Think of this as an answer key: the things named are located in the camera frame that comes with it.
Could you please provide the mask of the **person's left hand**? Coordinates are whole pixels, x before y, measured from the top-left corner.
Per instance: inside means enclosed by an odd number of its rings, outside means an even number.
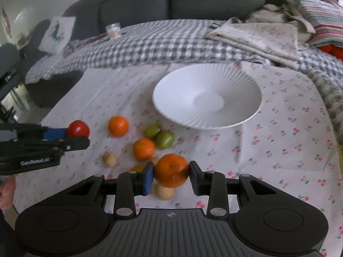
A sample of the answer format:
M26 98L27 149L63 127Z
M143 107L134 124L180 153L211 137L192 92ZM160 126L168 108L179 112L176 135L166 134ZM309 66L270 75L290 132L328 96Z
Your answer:
M5 211L13 205L13 198L16 189L16 177L11 175L1 186L1 210Z

